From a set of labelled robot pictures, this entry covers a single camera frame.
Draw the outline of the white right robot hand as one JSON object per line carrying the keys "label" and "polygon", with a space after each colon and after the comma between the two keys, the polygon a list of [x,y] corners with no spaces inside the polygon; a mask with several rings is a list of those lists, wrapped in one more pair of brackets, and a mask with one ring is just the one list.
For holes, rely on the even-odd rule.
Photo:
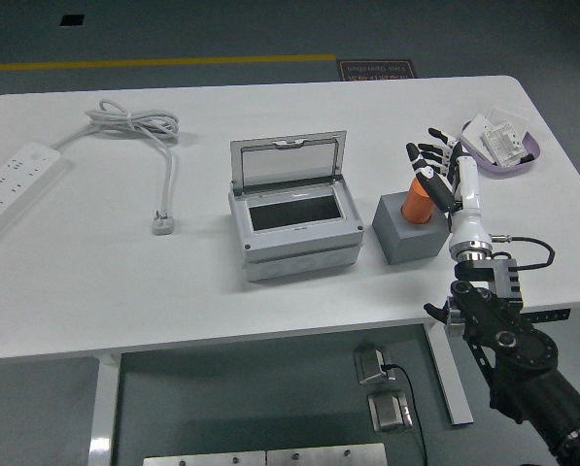
{"label": "white right robot hand", "polygon": [[485,259],[491,255],[493,244],[481,222],[476,161],[460,139],[435,128],[428,134],[441,144],[409,143],[406,150],[419,184],[448,216],[449,253],[457,262]]}

